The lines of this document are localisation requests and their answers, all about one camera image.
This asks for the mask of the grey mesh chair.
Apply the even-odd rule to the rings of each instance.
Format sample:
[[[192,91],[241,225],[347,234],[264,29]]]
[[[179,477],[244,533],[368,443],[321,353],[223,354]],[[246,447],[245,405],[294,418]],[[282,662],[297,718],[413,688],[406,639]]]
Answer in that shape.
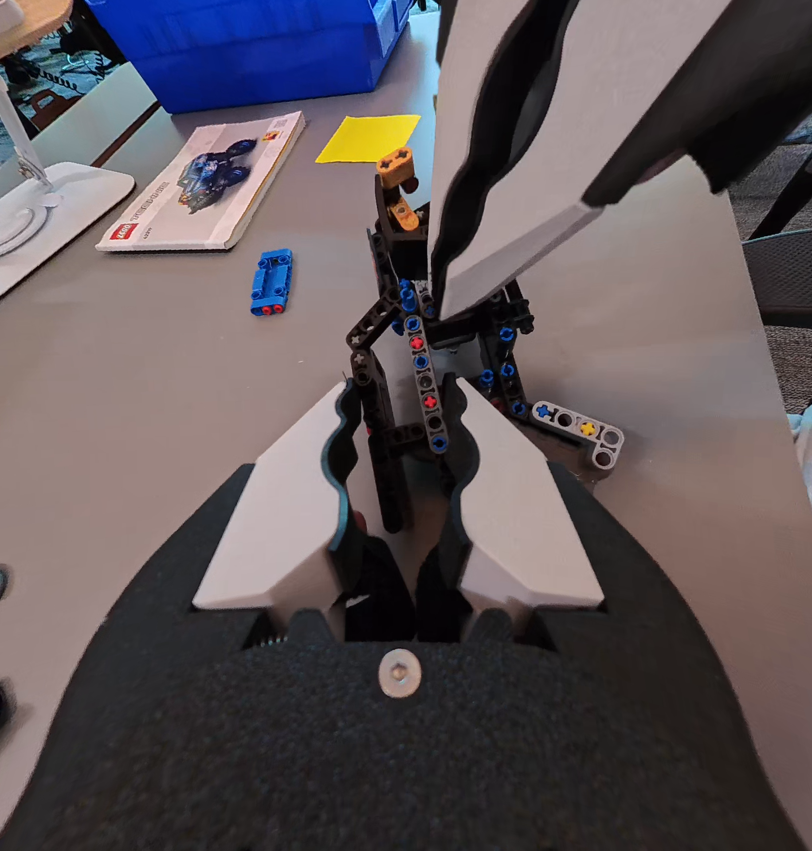
[[[812,115],[786,140],[812,143]],[[812,228],[785,230],[811,200],[812,152],[743,242],[764,325],[812,329]]]

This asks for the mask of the white lamp stand base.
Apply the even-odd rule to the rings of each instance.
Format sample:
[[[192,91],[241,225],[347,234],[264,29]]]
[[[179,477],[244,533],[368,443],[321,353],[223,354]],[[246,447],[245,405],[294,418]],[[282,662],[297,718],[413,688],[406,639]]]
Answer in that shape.
[[[71,15],[72,2],[0,1],[0,59]],[[0,298],[90,227],[135,186],[133,176],[63,162],[44,167],[0,75],[0,119],[22,182],[0,197]]]

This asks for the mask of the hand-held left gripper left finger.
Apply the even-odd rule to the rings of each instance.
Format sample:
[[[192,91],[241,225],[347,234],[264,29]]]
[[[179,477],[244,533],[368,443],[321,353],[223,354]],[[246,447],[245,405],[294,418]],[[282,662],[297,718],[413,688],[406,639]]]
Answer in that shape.
[[[345,380],[256,460],[193,598],[201,610],[330,610],[360,573],[347,480],[361,401]]]

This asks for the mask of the yellow sticky note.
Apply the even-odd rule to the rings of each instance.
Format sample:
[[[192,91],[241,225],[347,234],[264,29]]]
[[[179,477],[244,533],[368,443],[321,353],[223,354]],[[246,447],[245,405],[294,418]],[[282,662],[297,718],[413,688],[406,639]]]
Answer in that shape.
[[[317,164],[376,163],[407,145],[420,115],[350,117],[341,122],[316,157]]]

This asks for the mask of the blue plastic bin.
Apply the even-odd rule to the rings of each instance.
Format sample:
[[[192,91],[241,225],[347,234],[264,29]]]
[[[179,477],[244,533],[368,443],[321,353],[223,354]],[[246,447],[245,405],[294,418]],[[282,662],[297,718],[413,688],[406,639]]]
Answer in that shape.
[[[167,112],[372,91],[410,1],[87,2]]]

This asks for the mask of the black lego vehicle model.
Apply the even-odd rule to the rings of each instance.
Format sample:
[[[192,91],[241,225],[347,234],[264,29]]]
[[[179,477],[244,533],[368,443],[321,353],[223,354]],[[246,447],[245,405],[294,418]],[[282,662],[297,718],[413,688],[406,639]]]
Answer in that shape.
[[[380,515],[392,534],[410,527],[413,518],[402,459],[410,455],[435,463],[450,476],[449,463],[443,459],[452,427],[445,420],[433,352],[455,352],[476,341],[482,370],[467,382],[548,459],[564,463],[587,487],[613,472],[624,445],[624,433],[616,426],[554,402],[526,399],[514,348],[519,336],[533,332],[534,317],[517,280],[457,317],[438,318],[426,280],[430,205],[413,209],[405,197],[418,186],[409,147],[397,147],[376,163],[379,217],[368,238],[379,298],[346,336],[369,434]],[[388,328],[408,345],[420,403],[419,420],[411,424],[396,423],[387,378],[372,350]]]

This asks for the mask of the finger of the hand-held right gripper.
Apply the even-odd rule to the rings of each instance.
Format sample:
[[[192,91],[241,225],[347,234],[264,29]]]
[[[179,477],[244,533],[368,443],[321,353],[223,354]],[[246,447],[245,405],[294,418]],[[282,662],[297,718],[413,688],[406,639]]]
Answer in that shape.
[[[489,191],[522,159],[557,86],[578,2],[444,2],[436,60],[428,243],[433,293],[494,293],[514,271],[463,278]]]
[[[729,5],[578,3],[539,132],[489,191],[475,245],[453,263],[463,278],[517,277],[600,215],[582,202],[586,189]],[[491,294],[436,293],[435,305],[450,318]]]

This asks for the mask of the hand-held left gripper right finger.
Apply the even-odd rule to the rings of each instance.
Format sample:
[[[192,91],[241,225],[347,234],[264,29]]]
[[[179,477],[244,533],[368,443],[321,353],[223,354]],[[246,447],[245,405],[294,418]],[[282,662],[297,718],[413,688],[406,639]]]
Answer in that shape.
[[[602,588],[546,457],[465,379],[445,374],[444,387],[476,450],[458,497],[471,547],[456,589],[473,611],[597,609]]]

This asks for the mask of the lego instruction booklet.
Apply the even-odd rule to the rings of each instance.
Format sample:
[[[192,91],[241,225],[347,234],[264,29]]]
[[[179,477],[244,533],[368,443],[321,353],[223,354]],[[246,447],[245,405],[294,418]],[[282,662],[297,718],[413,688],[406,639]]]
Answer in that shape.
[[[231,249],[305,129],[303,112],[199,126],[103,235],[104,253]]]

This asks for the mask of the blue lego panel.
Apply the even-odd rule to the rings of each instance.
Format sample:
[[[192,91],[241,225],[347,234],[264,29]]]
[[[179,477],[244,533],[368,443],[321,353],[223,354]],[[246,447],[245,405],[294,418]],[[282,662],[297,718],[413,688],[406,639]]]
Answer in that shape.
[[[254,316],[283,314],[292,288],[294,257],[290,249],[262,252],[251,287]]]

